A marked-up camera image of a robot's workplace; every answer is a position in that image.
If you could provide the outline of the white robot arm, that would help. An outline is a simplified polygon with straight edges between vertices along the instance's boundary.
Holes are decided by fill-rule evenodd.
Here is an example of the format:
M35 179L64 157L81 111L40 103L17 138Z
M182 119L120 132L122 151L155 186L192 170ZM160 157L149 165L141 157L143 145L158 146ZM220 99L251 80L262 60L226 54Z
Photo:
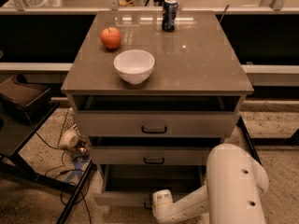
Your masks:
M207 158L205 184L174 201L163 189L152 194L152 212L159 224L209 214L209 224L266 224L261 197L269 187L265 169L243 148L214 147Z

